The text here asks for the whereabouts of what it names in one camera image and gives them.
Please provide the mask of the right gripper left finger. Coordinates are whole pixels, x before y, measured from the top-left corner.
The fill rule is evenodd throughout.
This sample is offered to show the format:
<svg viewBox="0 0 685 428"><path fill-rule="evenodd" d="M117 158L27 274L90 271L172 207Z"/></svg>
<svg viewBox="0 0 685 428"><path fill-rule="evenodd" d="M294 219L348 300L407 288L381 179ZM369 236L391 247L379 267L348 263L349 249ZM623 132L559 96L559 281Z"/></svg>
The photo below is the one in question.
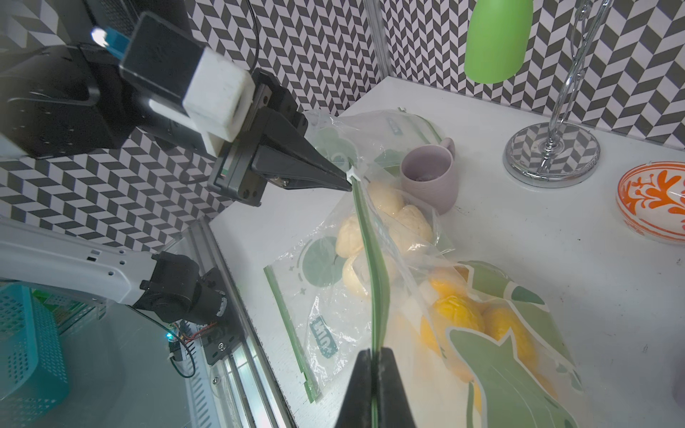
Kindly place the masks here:
<svg viewBox="0 0 685 428"><path fill-rule="evenodd" d="M361 351L358 354L335 428L369 428L372 426L371 362L370 350Z"/></svg>

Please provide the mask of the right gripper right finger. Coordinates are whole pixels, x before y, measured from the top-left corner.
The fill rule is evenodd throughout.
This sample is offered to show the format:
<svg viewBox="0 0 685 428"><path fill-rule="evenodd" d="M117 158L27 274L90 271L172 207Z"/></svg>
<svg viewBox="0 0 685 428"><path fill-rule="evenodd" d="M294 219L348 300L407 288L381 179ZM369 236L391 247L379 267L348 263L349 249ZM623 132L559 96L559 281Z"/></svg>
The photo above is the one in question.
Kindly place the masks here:
<svg viewBox="0 0 685 428"><path fill-rule="evenodd" d="M381 349L378 357L376 408L379 427L416 426L394 353L389 348Z"/></svg>

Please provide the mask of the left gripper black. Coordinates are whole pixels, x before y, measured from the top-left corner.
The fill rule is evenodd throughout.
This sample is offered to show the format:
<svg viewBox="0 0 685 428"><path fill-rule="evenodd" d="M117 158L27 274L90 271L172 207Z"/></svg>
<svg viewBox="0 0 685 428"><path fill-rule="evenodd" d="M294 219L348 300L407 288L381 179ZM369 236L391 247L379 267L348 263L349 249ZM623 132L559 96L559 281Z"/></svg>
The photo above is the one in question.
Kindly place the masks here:
<svg viewBox="0 0 685 428"><path fill-rule="evenodd" d="M344 172L304 137L308 121L275 75L258 69L253 103L237 139L219 152L207 187L233 202L258 207L267 183L285 190L351 192Z"/></svg>

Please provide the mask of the zip bag with orange fruit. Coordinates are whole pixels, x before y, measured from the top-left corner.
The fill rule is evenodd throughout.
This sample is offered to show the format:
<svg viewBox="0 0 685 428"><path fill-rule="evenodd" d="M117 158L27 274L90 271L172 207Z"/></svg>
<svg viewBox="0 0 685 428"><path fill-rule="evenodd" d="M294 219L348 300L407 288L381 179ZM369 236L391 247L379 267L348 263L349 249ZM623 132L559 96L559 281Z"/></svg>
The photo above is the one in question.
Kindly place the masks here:
<svg viewBox="0 0 685 428"><path fill-rule="evenodd" d="M352 185L371 280L372 426L379 427L376 369L381 349L394 353L415 427L588 427L583 386L545 304L489 266L444 256L410 263L393 286L356 171ZM483 315L483 333L432 326L438 301L428 278L436 268L469 271L468 298ZM440 353L423 344L421 317Z"/></svg>

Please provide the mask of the zip bag with green pears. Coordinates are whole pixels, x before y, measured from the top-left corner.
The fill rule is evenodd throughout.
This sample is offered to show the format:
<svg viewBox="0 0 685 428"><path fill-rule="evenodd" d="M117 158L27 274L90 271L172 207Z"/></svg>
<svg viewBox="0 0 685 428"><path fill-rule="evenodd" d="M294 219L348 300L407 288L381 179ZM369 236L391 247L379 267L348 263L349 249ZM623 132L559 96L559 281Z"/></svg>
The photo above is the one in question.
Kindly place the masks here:
<svg viewBox="0 0 685 428"><path fill-rule="evenodd" d="M444 140L433 122L403 108L344 117L312 110L304 116L309 123L308 141L343 171L375 163L398 176L407 153Z"/></svg>

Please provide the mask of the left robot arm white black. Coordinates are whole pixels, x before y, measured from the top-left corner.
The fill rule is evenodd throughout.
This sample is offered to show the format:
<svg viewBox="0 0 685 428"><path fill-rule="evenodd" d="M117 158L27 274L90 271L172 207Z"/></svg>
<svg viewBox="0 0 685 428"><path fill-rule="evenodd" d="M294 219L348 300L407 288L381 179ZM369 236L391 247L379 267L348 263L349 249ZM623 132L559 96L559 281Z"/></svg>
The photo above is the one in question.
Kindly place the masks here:
<svg viewBox="0 0 685 428"><path fill-rule="evenodd" d="M232 323L187 256L103 242L187 214L207 190L257 207L268 184L348 192L291 92L191 33L182 1L59 1L65 45L1 56L1 276L166 323Z"/></svg>

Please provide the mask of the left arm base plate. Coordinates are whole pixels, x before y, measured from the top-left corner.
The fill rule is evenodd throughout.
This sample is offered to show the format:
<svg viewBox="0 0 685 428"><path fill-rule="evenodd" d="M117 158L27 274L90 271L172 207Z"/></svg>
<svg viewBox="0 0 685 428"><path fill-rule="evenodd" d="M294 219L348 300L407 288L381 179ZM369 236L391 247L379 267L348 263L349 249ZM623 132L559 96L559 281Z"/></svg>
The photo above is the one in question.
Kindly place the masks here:
<svg viewBox="0 0 685 428"><path fill-rule="evenodd" d="M207 364L213 366L243 343L245 327L241 319L239 299L233 285L225 278L223 272L218 267L214 267L203 278L209 281L210 289L220 292L228 301L219 320L201 338Z"/></svg>

